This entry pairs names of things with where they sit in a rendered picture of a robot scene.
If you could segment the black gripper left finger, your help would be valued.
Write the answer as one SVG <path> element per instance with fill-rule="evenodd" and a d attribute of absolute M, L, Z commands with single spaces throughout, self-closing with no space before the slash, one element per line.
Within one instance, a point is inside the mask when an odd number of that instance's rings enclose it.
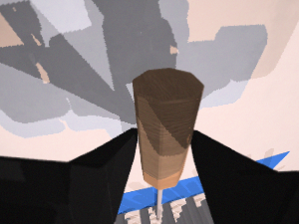
<path fill-rule="evenodd" d="M 0 155 L 0 201 L 54 209 L 62 224 L 115 224 L 137 143 L 132 127 L 68 161 Z"/>

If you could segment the blue tape strip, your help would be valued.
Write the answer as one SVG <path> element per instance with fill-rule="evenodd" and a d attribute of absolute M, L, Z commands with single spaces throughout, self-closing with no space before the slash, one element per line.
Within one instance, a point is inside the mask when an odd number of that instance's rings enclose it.
<path fill-rule="evenodd" d="M 276 167 L 289 151 L 268 156 L 257 160 L 271 169 Z M 166 188 L 162 192 L 161 204 L 203 193 L 199 176 L 179 181 L 176 186 Z M 155 187 L 143 188 L 124 194 L 119 214 L 137 211 L 157 205 L 157 189 Z"/>

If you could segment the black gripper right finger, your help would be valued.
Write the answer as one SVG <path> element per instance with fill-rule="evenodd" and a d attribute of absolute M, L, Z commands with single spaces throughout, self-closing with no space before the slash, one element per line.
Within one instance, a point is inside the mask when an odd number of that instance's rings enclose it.
<path fill-rule="evenodd" d="M 299 170 L 271 169 L 199 130 L 190 146 L 214 224 L 295 224 Z"/>

